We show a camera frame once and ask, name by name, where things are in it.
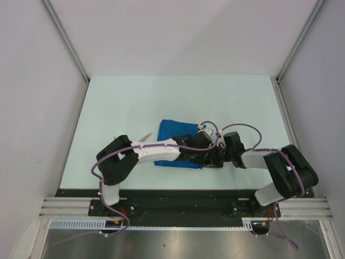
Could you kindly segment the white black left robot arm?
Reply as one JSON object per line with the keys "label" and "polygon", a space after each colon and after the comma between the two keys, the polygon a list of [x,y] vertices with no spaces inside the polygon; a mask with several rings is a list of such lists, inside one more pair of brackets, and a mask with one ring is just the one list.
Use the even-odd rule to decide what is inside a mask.
{"label": "white black left robot arm", "polygon": [[212,130],[203,128],[195,135],[183,135],[157,142],[135,142],[121,135],[96,155],[101,173],[100,209],[109,216],[118,212],[120,183],[136,165],[155,161],[203,162],[208,151],[215,147]]}

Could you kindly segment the blue satin napkin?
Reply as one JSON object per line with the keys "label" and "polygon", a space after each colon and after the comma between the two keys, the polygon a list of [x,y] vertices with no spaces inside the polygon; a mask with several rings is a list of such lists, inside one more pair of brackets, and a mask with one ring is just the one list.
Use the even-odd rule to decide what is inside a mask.
{"label": "blue satin napkin", "polygon": [[[198,133],[198,125],[187,122],[179,122],[169,119],[163,119],[158,129],[157,141],[172,139],[173,137],[181,137],[184,135],[194,136]],[[199,162],[193,162],[180,154],[175,160],[160,159],[154,161],[155,166],[176,167],[189,169],[202,169],[203,166]]]}

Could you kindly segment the aluminium corner post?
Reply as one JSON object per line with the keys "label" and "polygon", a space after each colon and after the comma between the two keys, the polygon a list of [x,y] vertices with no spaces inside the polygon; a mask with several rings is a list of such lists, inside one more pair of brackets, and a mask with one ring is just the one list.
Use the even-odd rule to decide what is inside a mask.
{"label": "aluminium corner post", "polygon": [[288,68],[292,64],[295,56],[297,55],[297,53],[301,49],[304,41],[306,40],[308,34],[311,32],[314,24],[316,23],[319,15],[323,11],[323,9],[327,3],[328,3],[327,0],[317,0],[315,2],[310,14],[308,15],[304,25],[302,26],[302,29],[300,30],[300,32],[298,34],[291,50],[289,51],[281,69],[279,70],[278,74],[275,77],[275,81],[278,84],[280,84],[280,82],[282,81],[285,73],[287,72]]}
{"label": "aluminium corner post", "polygon": [[70,37],[68,36],[63,23],[61,22],[53,4],[49,0],[40,0],[39,1],[46,12],[49,20],[51,21],[58,37],[60,38],[64,48],[66,49],[72,63],[75,65],[77,71],[81,75],[83,81],[86,83],[86,85],[90,82],[90,77],[88,76],[86,69],[84,65],[81,62],[81,59],[76,52],[75,47],[73,46],[72,41],[70,40]]}

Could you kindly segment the aluminium front frame rail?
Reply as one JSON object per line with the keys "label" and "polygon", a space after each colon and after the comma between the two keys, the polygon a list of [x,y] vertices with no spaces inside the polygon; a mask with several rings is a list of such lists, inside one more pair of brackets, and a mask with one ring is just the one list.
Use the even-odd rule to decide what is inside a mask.
{"label": "aluminium front frame rail", "polygon": [[[86,218],[94,210],[91,197],[47,197],[40,210],[40,217]],[[325,198],[293,198],[279,202],[278,211],[284,220],[331,220],[333,218]]]}

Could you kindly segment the aluminium right corner post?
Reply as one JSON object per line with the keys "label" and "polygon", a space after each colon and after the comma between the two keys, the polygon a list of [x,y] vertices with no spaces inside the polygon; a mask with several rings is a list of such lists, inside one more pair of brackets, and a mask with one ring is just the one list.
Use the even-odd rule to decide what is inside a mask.
{"label": "aluminium right corner post", "polygon": [[291,50],[289,51],[281,69],[279,70],[278,74],[275,77],[275,81],[278,84],[280,84],[280,82],[282,81],[285,73],[287,72],[288,68],[292,64],[295,56],[297,55],[297,53],[301,49],[304,41],[306,40],[308,34],[311,32],[314,24],[316,23],[319,15],[323,11],[323,9],[327,3],[328,3],[327,0],[317,0],[315,2],[310,14],[308,15],[304,25],[302,26],[302,29],[300,30],[300,32],[298,34]]}

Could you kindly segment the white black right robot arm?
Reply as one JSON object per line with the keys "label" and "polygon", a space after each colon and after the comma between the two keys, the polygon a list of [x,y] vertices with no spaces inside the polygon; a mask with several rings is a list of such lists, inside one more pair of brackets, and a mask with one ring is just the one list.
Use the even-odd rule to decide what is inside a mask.
{"label": "white black right robot arm", "polygon": [[314,168],[292,144],[281,149],[246,149],[239,134],[230,132],[207,154],[204,165],[222,168],[226,162],[235,168],[269,171],[271,183],[249,198],[249,211],[254,216],[262,216],[274,203],[304,196],[307,189],[319,183]]}

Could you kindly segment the aluminium left corner post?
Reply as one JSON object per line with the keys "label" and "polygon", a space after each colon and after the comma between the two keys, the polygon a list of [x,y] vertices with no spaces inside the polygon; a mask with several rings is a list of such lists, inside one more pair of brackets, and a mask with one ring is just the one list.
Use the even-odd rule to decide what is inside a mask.
{"label": "aluminium left corner post", "polygon": [[72,41],[70,40],[70,37],[68,36],[63,23],[61,22],[53,4],[49,0],[40,0],[39,1],[46,12],[49,20],[51,21],[58,37],[60,38],[64,48],[66,49],[72,63],[75,65],[77,71],[81,75],[83,81],[86,83],[86,85],[90,82],[90,77],[88,76],[86,69],[84,65],[81,62],[81,59],[76,52],[75,47],[73,46]]}

